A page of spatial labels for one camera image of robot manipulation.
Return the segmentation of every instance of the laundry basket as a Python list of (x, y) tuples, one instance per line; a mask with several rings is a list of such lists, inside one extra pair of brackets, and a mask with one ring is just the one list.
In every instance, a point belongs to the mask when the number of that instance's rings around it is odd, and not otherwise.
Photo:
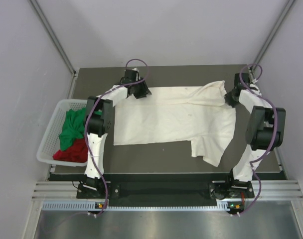
[(76, 111), (86, 107), (87, 100), (61, 100), (57, 103), (54, 113), (46, 131), (44, 133), (42, 142), (38, 148), (36, 158), (40, 162), (64, 165), (64, 166), (86, 166), (85, 163), (74, 163), (66, 161), (58, 161), (53, 159), (53, 155), (60, 149), (59, 135), (62, 133), (62, 127), (65, 121), (66, 112), (70, 109)]

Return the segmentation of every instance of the white wall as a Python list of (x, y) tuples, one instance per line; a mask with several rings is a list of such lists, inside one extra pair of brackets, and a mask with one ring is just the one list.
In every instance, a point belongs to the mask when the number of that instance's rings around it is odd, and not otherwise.
[(286, 0), (38, 0), (72, 64), (245, 64)]
[(261, 62), (260, 87), (287, 111), (282, 152), (303, 192), (303, 0), (298, 0)]
[(71, 74), (28, 1), (0, 1), (0, 239), (21, 236), (47, 168), (36, 151)]

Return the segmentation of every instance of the red cloth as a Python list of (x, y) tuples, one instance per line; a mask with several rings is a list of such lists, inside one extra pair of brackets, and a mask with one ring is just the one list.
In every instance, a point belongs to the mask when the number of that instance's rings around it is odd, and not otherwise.
[(76, 139), (71, 147), (65, 151), (57, 151), (53, 155), (54, 160), (85, 163), (87, 161), (87, 146), (85, 139)]

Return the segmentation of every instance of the folded cloth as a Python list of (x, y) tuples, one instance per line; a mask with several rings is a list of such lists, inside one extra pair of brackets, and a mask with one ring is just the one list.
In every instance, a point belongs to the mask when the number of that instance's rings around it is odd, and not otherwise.
[(76, 139), (73, 145), (65, 151), (57, 151), (53, 155), (54, 160), (85, 163), (87, 161), (87, 146), (85, 139)]
[(114, 145), (191, 141), (191, 156), (218, 166), (233, 138), (236, 111), (225, 104), (224, 81), (203, 87), (150, 88), (116, 105)]
[(66, 112), (62, 133), (59, 135), (60, 149), (62, 151), (65, 151), (68, 147), (72, 146), (75, 139), (84, 137), (84, 116), (85, 108), (78, 111), (70, 109)]

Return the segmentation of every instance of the metal floor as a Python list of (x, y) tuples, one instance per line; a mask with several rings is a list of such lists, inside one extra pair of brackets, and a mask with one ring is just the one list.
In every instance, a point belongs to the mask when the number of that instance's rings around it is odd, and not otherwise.
[[(242, 65), (212, 66), (155, 66), (150, 67), (149, 87), (203, 86), (213, 81), (226, 81), (225, 88), (233, 88), (234, 74)], [(144, 68), (139, 68), (144, 76)], [(73, 98), (87, 99), (110, 89), (124, 76), (124, 68), (82, 68), (79, 71)], [(225, 150), (218, 167), (191, 157), (189, 141), (113, 146), (114, 129), (105, 143), (105, 173), (218, 173), (229, 172), (241, 158), (245, 149), (245, 131), (250, 114), (244, 106), (236, 107), (234, 138)], [(56, 166), (57, 174), (80, 173), (83, 167)], [(263, 160), (258, 172), (279, 172), (275, 154)]]
[[(43, 211), (45, 230), (75, 212)], [(52, 233), (40, 223), (34, 239), (301, 239), (290, 202), (258, 202), (247, 214), (226, 212), (104, 212), (77, 215)]]

